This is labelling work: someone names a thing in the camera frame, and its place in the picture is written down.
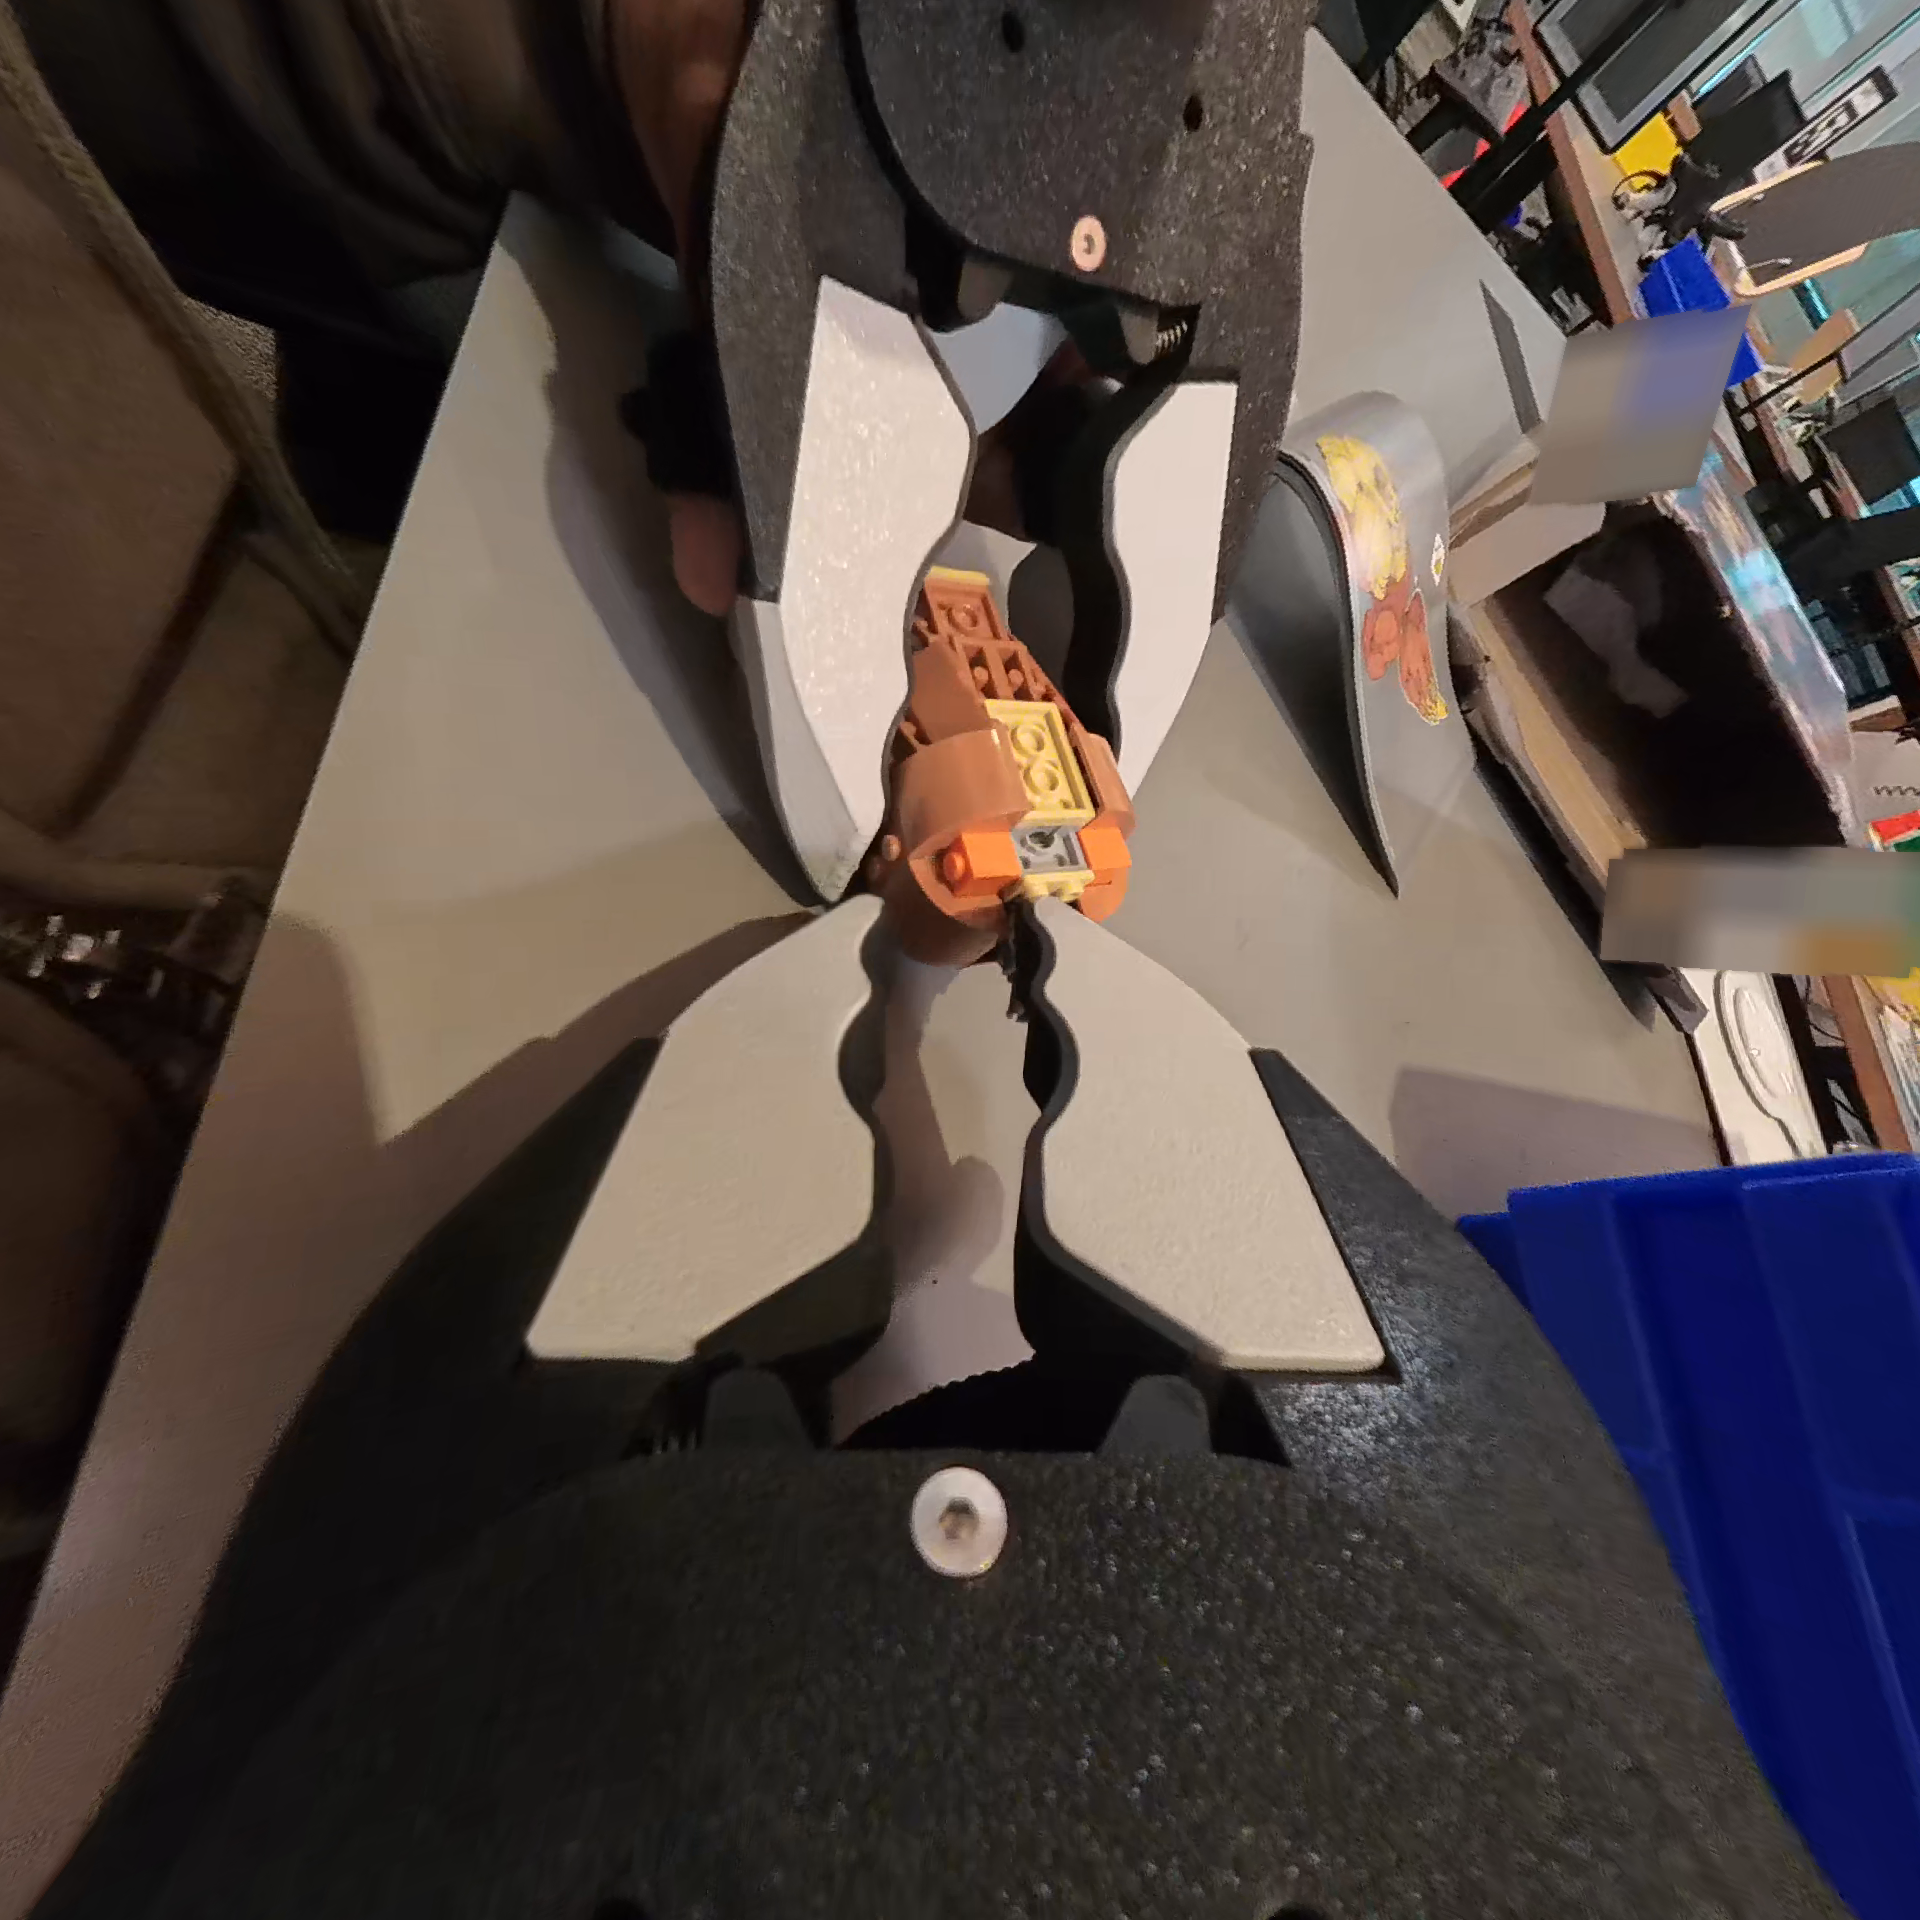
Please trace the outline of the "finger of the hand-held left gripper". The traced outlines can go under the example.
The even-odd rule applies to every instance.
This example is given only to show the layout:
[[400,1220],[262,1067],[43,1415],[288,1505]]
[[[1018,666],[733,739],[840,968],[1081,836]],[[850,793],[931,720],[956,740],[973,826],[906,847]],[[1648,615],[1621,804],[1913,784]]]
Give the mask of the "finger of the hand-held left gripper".
[[1128,786],[1142,784],[1210,648],[1236,423],[1234,377],[1121,393],[1062,477],[1065,695]]
[[780,826],[825,903],[881,832],[909,617],[973,451],[925,330],[821,279],[782,583],[737,602],[732,640]]

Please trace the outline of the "stack of blue plastic bins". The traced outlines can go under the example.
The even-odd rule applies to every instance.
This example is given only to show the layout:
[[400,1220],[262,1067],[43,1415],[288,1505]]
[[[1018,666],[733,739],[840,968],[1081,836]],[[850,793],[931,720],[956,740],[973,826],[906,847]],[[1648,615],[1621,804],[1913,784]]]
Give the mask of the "stack of blue plastic bins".
[[1456,1226],[1614,1441],[1842,1901],[1918,1915],[1916,1157],[1517,1189]]

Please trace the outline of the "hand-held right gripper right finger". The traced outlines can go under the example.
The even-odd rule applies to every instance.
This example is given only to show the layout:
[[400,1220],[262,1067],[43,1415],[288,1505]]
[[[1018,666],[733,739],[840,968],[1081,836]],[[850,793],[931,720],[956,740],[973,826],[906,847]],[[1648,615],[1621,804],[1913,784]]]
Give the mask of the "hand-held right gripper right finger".
[[1370,1377],[1385,1344],[1256,1050],[1067,905],[1014,923],[1025,1148],[1014,1308],[1038,1353]]

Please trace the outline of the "person's left hand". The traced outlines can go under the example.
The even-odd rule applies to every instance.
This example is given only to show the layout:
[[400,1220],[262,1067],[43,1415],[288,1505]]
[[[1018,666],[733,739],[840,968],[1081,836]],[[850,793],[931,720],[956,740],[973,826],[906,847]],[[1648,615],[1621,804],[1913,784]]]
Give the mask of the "person's left hand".
[[[637,154],[675,228],[684,291],[709,320],[709,223],[717,145],[756,23],[752,3],[611,3],[609,56]],[[737,599],[742,535],[737,505],[672,493],[675,577],[702,613]]]

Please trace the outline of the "brown toy brick model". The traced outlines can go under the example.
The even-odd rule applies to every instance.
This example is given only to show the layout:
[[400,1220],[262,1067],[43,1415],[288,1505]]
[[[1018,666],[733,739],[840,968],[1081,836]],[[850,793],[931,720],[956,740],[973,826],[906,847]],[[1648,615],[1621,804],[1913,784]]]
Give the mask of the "brown toy brick model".
[[1109,739],[1067,707],[982,571],[932,567],[909,628],[866,885],[906,959],[963,969],[1012,911],[1053,899],[1092,923],[1128,897],[1137,809]]

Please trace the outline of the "printed cardboard box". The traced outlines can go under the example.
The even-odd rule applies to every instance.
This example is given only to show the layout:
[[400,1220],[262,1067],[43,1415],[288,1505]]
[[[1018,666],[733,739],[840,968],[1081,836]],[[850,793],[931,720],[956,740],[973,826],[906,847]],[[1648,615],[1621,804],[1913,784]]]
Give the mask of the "printed cardboard box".
[[1508,1189],[1715,1167],[1680,976],[1603,964],[1600,893],[1635,848],[1826,847],[1852,739],[1809,628],[1722,480],[1611,507],[1532,570],[1569,512],[1517,505],[1422,560],[1437,455],[1358,395],[1288,445],[1230,626],[1297,739],[1288,818],[1378,897],[1306,995],[1313,1066],[1380,1093],[1395,1164],[1445,1211]]

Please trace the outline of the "small blue bin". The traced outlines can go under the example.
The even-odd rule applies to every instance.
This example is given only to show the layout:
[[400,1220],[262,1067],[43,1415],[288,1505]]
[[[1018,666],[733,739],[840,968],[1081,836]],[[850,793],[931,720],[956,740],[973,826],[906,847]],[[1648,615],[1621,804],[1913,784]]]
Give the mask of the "small blue bin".
[[1638,309],[1643,319],[1716,313],[1731,304],[1738,304],[1736,298],[1693,236],[1658,255],[1641,271]]

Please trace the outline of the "person's left forearm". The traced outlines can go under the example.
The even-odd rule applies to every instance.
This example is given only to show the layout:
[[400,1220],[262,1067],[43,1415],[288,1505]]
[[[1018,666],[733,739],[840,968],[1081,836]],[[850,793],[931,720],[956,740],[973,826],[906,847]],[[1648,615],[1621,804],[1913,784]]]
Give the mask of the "person's left forearm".
[[155,245],[254,284],[301,241],[395,289],[467,272],[509,194],[643,234],[660,211],[618,98],[609,4],[141,4],[97,157]]

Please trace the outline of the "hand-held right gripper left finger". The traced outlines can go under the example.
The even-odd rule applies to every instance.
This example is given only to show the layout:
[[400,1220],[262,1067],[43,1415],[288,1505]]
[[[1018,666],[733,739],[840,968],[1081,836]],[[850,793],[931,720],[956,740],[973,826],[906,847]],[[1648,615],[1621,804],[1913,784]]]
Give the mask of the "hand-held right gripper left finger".
[[860,1353],[894,1305],[875,1141],[881,903],[850,899],[667,1027],[525,1330],[542,1361]]

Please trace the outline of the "white foam piece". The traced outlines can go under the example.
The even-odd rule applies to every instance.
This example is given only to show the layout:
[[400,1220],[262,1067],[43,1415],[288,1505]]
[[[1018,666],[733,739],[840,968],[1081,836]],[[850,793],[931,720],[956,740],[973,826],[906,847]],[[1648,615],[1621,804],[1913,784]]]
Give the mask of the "white foam piece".
[[1845,1141],[1817,1107],[1769,975],[1683,968],[1704,1015],[1690,1047],[1729,1167],[1826,1160]]

